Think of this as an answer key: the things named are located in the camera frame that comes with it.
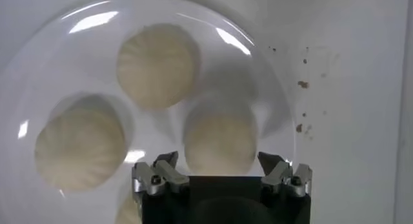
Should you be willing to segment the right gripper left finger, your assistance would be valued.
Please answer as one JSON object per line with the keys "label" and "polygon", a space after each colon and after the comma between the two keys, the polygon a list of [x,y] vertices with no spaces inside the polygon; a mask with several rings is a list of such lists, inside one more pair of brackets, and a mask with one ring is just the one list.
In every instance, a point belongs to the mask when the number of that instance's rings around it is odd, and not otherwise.
{"label": "right gripper left finger", "polygon": [[132,191],[135,194],[145,192],[148,195],[162,195],[167,187],[173,193],[190,184],[190,178],[176,170],[178,151],[159,155],[152,165],[137,162],[132,167]]}

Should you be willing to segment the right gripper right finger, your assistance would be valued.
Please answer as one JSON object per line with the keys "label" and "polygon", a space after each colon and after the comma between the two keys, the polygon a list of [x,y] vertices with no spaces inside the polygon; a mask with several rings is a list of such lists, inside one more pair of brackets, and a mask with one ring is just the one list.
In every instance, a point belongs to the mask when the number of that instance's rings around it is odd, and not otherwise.
{"label": "right gripper right finger", "polygon": [[293,170],[290,163],[281,156],[265,152],[259,152],[257,158],[265,173],[261,182],[265,187],[271,188],[271,193],[286,192],[297,198],[311,196],[312,169],[308,165],[300,163]]}

